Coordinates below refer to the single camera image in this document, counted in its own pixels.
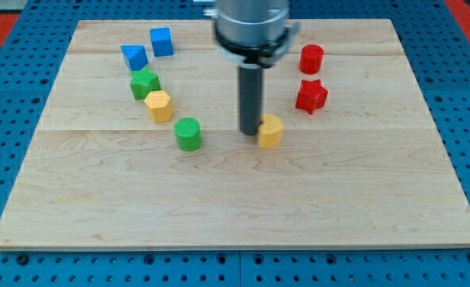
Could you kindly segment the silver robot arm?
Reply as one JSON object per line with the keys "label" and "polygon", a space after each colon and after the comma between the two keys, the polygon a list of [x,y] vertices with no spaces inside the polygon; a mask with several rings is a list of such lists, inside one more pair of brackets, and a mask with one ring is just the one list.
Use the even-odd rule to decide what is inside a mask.
{"label": "silver robot arm", "polygon": [[287,0],[216,0],[211,11],[215,42],[238,66],[269,69],[300,30],[289,14]]}

